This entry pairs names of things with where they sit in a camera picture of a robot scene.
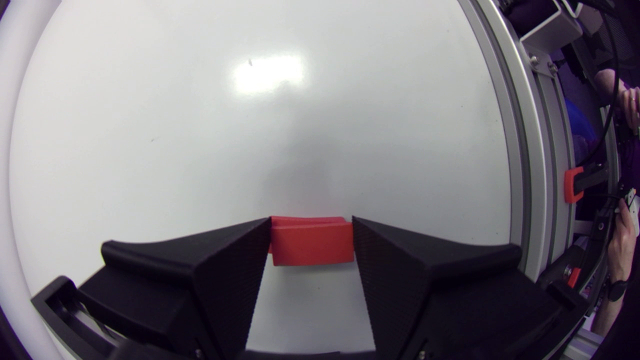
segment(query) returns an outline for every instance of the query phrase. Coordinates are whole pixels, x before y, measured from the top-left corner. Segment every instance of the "blue fabric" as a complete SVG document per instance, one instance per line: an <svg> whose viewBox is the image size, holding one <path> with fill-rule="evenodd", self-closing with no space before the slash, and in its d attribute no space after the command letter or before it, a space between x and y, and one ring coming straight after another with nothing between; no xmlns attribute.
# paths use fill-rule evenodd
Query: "blue fabric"
<svg viewBox="0 0 640 360"><path fill-rule="evenodd" d="M598 140L593 127L589 123L587 117L578 109L569 99L564 98L566 103L566 112L569 115L569 123L571 124L571 133L583 137L587 142Z"/></svg>

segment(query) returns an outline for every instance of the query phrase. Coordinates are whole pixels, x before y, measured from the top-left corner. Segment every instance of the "person's arm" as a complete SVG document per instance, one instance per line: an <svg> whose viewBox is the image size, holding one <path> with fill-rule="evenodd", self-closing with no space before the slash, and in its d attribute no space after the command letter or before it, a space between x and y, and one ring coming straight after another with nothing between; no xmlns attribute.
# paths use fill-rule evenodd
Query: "person's arm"
<svg viewBox="0 0 640 360"><path fill-rule="evenodd" d="M620 199L618 204L620 214L616 216L616 228L613 231L613 239L607 248L607 259L609 262L609 274L611 283L616 281L627 281L631 274L631 264L636 248L636 230L634 229L633 218L627 208L627 203ZM607 336L609 329L616 321L625 296L617 301L609 301L605 296L593 319L591 331L601 336Z"/></svg>
<svg viewBox="0 0 640 360"><path fill-rule="evenodd" d="M598 71L595 76L595 84L600 97L606 101L611 101L611 94L616 80L616 73L611 69ZM618 80L617 106L624 112L625 120L629 129L637 135L640 126L640 88L627 88L624 81Z"/></svg>

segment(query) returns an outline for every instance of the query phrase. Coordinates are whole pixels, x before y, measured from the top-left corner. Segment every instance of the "red block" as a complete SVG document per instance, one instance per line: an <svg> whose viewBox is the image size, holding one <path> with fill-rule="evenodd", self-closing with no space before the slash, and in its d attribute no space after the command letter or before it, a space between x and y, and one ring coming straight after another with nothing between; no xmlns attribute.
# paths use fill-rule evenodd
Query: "red block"
<svg viewBox="0 0 640 360"><path fill-rule="evenodd" d="M344 219L332 224L272 225L271 246L275 266L350 263L353 226Z"/></svg>
<svg viewBox="0 0 640 360"><path fill-rule="evenodd" d="M271 226L291 226L291 225L313 225L313 224L330 224L334 222L347 222L343 217L328 218L296 218L296 217L271 217ZM269 245L269 253L273 253L271 245Z"/></svg>

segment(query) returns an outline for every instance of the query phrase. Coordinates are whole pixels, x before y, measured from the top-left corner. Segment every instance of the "finger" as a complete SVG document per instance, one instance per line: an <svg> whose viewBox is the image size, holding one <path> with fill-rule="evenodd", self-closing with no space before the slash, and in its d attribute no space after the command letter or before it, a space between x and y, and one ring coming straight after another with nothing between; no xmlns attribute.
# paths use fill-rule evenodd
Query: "finger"
<svg viewBox="0 0 640 360"><path fill-rule="evenodd" d="M631 89L631 117L632 117L632 122L633 122L633 128L632 130L634 131L634 134L637 135L638 132L638 126L640 126L640 115L638 115L638 102L640 101L640 89L638 88L633 88Z"/></svg>
<svg viewBox="0 0 640 360"><path fill-rule="evenodd" d="M634 228L634 219L631 216L631 212L629 211L627 204L625 204L624 206L621 206L620 216L622 217L622 222L625 224L625 227L629 229Z"/></svg>
<svg viewBox="0 0 640 360"><path fill-rule="evenodd" d="M622 110L625 112L625 121L627 121L627 126L629 127L629 129L633 129L633 122L631 121L631 113L630 113L630 106L629 106L629 101L631 100L631 96L629 96L629 92L625 91L625 93L622 95Z"/></svg>
<svg viewBox="0 0 640 360"><path fill-rule="evenodd" d="M625 224L622 222L622 218L620 217L620 214L618 214L618 216L616 216L616 229L614 230L614 232L618 233L617 237L614 237L614 240L617 239L621 239L622 234L624 234L627 231L627 228L625 227Z"/></svg>
<svg viewBox="0 0 640 360"><path fill-rule="evenodd" d="M637 115L637 102L638 102L638 91L636 88L631 89L631 99L629 101L629 112L631 113L631 123L633 126L631 130L633 130L634 134L637 135L638 132L638 115Z"/></svg>

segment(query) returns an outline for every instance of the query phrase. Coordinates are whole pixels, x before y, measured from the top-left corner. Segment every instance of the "metal frame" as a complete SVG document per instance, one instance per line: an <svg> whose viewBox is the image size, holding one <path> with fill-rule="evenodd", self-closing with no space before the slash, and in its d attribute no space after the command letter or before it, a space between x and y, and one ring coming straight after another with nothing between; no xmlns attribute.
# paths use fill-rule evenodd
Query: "metal frame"
<svg viewBox="0 0 640 360"><path fill-rule="evenodd" d="M575 205L563 200L573 142L549 55L525 48L490 0L458 0L483 52L496 91L511 177L510 242L520 269L536 280L570 245Z"/></svg>

